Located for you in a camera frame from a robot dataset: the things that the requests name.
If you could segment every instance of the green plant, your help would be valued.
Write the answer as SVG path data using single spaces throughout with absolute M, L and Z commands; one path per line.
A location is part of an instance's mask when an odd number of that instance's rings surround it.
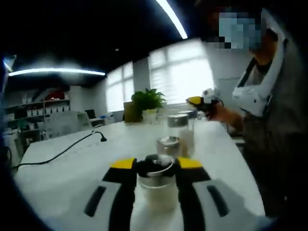
M 146 88 L 145 92 L 137 91 L 134 93 L 131 100 L 137 110 L 144 111 L 163 107 L 163 103 L 166 102 L 163 96 L 165 95 L 161 92 L 156 92 L 156 89 L 149 90 Z

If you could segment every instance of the window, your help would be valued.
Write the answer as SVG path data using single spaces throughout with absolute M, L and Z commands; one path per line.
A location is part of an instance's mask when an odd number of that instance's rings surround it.
M 131 101 L 134 93 L 133 63 L 129 62 L 107 75 L 107 111 L 124 110 L 123 103 Z
M 150 82 L 168 104 L 185 103 L 214 87 L 205 48 L 198 39 L 186 40 L 150 53 Z

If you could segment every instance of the power cord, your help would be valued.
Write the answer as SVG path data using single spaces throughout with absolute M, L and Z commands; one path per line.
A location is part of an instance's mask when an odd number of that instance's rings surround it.
M 42 162 L 37 162 L 37 163 L 23 163 L 23 164 L 19 164 L 19 165 L 17 165 L 17 166 L 14 166 L 14 167 L 12 167 L 12 168 L 16 168 L 16 171 L 18 171 L 18 168 L 19 168 L 19 167 L 25 166 L 25 165 L 43 165 L 43 164 L 47 164 L 47 163 L 49 163 L 50 161 L 52 161 L 52 160 L 58 158 L 59 156 L 61 156 L 63 153 L 67 152 L 70 148 L 72 148 L 74 145 L 76 145 L 76 144 L 79 143 L 80 141 L 86 139 L 87 137 L 90 137 L 91 135 L 93 135 L 93 134 L 95 134 L 95 133 L 99 133 L 99 134 L 102 136 L 101 142 L 107 141 L 107 139 L 105 138 L 105 136 L 104 136 L 101 132 L 99 132 L 99 131 L 92 132 L 91 134 L 89 134 L 89 135 L 87 135 L 87 136 L 81 138 L 80 140 L 76 141 L 75 143 L 73 143 L 72 145 L 70 145 L 68 148 L 66 148 L 63 152 L 57 154 L 55 157 L 53 157 L 53 158 L 50 159 L 50 160 L 46 160 L 46 161 L 42 161 Z

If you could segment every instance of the ceiling light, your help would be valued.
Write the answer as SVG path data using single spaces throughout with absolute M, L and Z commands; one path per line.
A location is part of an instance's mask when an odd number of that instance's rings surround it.
M 67 72 L 67 73 L 82 73 L 82 74 L 99 75 L 99 76 L 105 75 L 104 72 L 86 71 L 86 70 L 79 70 L 79 69 L 35 68 L 35 69 L 11 72 L 9 73 L 9 76 L 17 76 L 17 75 L 30 74 L 30 73 L 39 73 L 39 72 Z
M 175 25 L 176 29 L 180 33 L 182 39 L 187 39 L 187 34 L 186 34 L 181 22 L 179 21 L 178 17 L 174 13 L 173 9 L 170 7 L 167 0 L 156 0 L 156 1 L 163 8 L 163 10 L 168 14 L 169 18 L 171 19 L 171 21 Z

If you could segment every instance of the metal jar lid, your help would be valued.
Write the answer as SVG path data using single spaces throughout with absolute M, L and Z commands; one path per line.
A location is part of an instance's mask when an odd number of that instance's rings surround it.
M 169 155 L 150 155 L 144 162 L 146 172 L 138 173 L 139 184 L 148 189 L 164 188 L 175 183 L 174 158 Z
M 195 112 L 191 111 L 191 110 L 189 110 L 189 111 L 181 111 L 181 112 L 179 112 L 179 114 L 185 114 L 185 115 L 188 116 L 189 119 L 192 119 L 192 118 L 196 117 Z
M 180 139 L 166 136 L 156 141 L 157 154 L 167 154 L 173 157 L 180 156 Z
M 169 115 L 168 127 L 177 128 L 188 125 L 188 116 L 186 114 Z

